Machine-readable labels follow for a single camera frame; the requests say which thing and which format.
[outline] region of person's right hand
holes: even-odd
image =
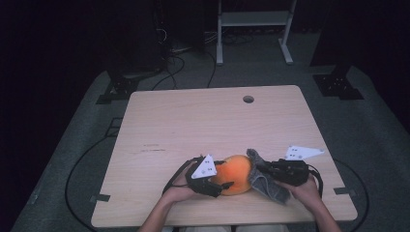
[[[322,199],[320,198],[319,191],[317,190],[316,182],[311,174],[309,174],[306,183],[297,187],[282,182],[277,182],[277,184],[290,190],[293,196],[301,201],[309,211],[322,204]]]

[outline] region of person's left hand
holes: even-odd
[[[185,168],[184,171],[182,171],[181,174],[175,179],[173,186],[177,187],[169,188],[162,197],[175,203],[178,201],[188,200],[196,195],[196,193],[188,187],[187,179],[185,178],[185,174],[192,165],[193,163],[188,165],[188,167]]]

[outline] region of shelf leg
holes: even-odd
[[[289,37],[290,27],[292,25],[293,15],[295,13],[297,0],[293,0],[290,6],[289,15],[287,16],[286,26],[284,27],[283,38],[279,39],[280,49],[283,53],[284,60],[287,65],[293,65],[293,59],[290,55],[289,49],[287,48],[287,38]]]

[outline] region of white shelf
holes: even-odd
[[[286,25],[288,11],[222,13],[221,26]]]

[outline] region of table surface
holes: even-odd
[[[252,103],[244,102],[251,96]],[[255,149],[264,160],[283,159],[289,145],[320,148],[306,159],[324,182],[323,201],[336,220],[353,220],[357,211],[348,194],[335,194],[342,182],[325,141],[297,86],[135,92],[131,95],[114,146],[92,224],[139,226],[163,187],[186,161],[212,154],[214,160]],[[286,205],[255,190],[214,198],[197,195],[179,202],[166,225],[263,224],[312,221],[296,199]]]

